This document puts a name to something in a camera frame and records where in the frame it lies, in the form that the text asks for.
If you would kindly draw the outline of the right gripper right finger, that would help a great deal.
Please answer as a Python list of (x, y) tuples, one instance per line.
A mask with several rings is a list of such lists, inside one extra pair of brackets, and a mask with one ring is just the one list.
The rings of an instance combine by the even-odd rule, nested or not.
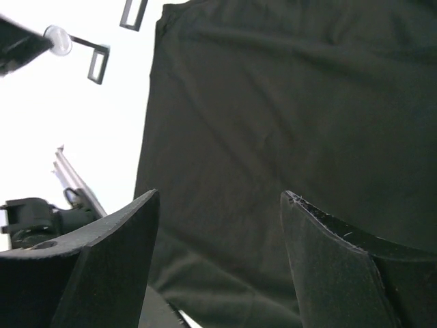
[(281, 195), (304, 327), (435, 327), (436, 255), (389, 242)]

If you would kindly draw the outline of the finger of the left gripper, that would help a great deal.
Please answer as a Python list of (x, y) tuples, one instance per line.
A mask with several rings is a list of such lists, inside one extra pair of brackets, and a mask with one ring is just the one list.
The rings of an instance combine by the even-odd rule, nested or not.
[(1, 16), (1, 77), (26, 66), (50, 48), (48, 38)]

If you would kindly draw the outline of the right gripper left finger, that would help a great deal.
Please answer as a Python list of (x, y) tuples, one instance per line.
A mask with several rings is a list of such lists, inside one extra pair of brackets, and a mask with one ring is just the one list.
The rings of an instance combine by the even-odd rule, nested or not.
[(158, 230), (151, 190), (29, 249), (1, 253), (1, 326), (136, 327)]

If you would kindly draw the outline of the white round brooch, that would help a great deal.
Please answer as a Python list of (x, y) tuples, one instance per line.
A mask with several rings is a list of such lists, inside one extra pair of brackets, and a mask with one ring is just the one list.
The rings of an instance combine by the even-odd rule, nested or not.
[(50, 49), (51, 53), (63, 57), (71, 52), (72, 39), (65, 29), (50, 25), (44, 31), (43, 36), (53, 43)]

